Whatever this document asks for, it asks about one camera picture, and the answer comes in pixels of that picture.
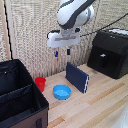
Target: black cable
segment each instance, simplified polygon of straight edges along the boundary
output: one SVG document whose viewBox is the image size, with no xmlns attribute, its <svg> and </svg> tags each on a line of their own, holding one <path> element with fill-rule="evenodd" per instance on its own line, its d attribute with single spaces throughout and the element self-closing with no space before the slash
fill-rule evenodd
<svg viewBox="0 0 128 128">
<path fill-rule="evenodd" d="M 98 32 L 98 31 L 101 31 L 102 29 L 107 28 L 107 27 L 111 26 L 112 24 L 115 24 L 116 22 L 118 22 L 119 20 L 123 19 L 123 18 L 124 18 L 125 16 L 127 16 L 127 15 L 128 15 L 128 13 L 126 13 L 124 16 L 122 16 L 121 18 L 117 19 L 116 21 L 114 21 L 114 22 L 108 24 L 107 26 L 104 26 L 103 28 L 101 28 L 101 29 L 99 29 L 99 30 L 96 30 L 96 31 L 94 31 L 94 32 L 87 33 L 87 34 L 85 34 L 85 35 L 81 35 L 80 37 L 82 37 L 82 36 L 88 36 L 88 35 L 90 35 L 90 34 L 93 34 L 93 33 L 96 33 L 96 32 Z"/>
</svg>

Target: blue bowl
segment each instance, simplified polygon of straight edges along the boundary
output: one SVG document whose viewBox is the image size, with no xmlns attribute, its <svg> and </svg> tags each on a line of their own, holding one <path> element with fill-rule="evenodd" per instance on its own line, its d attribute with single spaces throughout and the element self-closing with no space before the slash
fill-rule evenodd
<svg viewBox="0 0 128 128">
<path fill-rule="evenodd" d="M 53 92 L 54 92 L 55 98 L 59 100 L 66 100 L 70 96 L 71 89 L 66 85 L 59 84 L 54 86 Z"/>
</svg>

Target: light wood surface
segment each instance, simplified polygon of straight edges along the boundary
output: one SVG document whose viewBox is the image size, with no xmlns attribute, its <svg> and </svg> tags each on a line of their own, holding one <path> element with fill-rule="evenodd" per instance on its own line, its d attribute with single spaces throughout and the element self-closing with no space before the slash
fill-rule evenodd
<svg viewBox="0 0 128 128">
<path fill-rule="evenodd" d="M 128 102 L 128 75 L 114 80 L 85 64 L 78 68 L 90 77 L 85 94 L 66 80 L 66 72 L 46 78 L 43 94 L 50 104 L 48 128 L 110 128 Z M 53 87 L 57 84 L 71 88 L 67 100 L 54 97 Z"/>
</svg>

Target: wicker backdrop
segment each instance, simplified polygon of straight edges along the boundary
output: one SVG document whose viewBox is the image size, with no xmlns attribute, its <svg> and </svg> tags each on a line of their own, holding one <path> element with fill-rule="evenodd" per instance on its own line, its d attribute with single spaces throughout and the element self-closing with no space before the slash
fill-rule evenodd
<svg viewBox="0 0 128 128">
<path fill-rule="evenodd" d="M 87 44 L 91 44 L 95 34 L 82 37 L 79 45 L 71 49 L 70 56 L 67 56 L 66 48 L 59 48 L 59 57 L 55 58 L 54 50 L 47 47 L 47 33 L 51 30 L 60 29 L 56 19 L 59 0 L 6 1 L 9 1 L 6 6 L 10 8 L 8 15 L 12 15 L 11 26 L 14 28 L 14 31 L 11 31 L 11 33 L 14 32 L 13 38 L 15 40 L 11 42 L 15 46 L 12 47 L 16 55 L 14 58 L 18 58 L 24 63 L 33 78 L 47 77 L 64 71 L 67 61 L 76 66 L 85 63 Z M 99 29 L 128 12 L 127 0 L 123 0 L 123 2 L 122 0 L 97 0 L 93 3 L 93 7 L 96 17 L 90 24 L 81 27 L 81 34 Z M 126 17 L 110 28 L 128 29 L 127 23 L 128 18 Z M 2 58 L 6 60 L 3 45 L 4 43 L 0 46 L 2 47 L 1 53 L 3 53 Z"/>
</svg>

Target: red cup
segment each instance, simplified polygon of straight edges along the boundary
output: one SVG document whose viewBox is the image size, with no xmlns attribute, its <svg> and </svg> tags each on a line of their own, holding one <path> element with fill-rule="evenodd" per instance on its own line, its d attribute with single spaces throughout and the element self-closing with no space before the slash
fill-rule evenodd
<svg viewBox="0 0 128 128">
<path fill-rule="evenodd" d="M 46 82 L 46 79 L 43 78 L 43 77 L 37 77 L 35 79 L 35 83 L 36 83 L 36 85 L 38 86 L 38 88 L 40 89 L 41 92 L 44 91 L 45 82 Z"/>
</svg>

